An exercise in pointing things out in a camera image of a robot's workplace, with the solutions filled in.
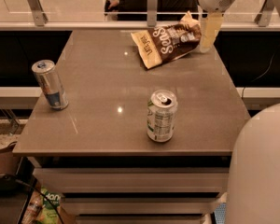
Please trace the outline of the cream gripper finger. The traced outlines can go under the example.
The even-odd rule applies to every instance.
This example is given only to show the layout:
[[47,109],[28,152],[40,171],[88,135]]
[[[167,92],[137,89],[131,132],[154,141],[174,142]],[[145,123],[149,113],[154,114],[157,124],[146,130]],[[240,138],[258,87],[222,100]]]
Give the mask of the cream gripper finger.
[[205,18],[201,18],[202,37],[199,46],[201,53],[206,53],[213,47],[222,22],[223,14],[221,12],[208,13]]

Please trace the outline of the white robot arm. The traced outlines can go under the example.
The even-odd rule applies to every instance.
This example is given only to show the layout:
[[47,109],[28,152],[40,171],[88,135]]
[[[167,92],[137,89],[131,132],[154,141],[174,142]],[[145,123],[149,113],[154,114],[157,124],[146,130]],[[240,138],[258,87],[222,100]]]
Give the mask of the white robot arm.
[[[222,14],[235,0],[198,0],[200,51],[214,44]],[[251,118],[240,131],[231,157],[225,224],[280,224],[280,104]]]

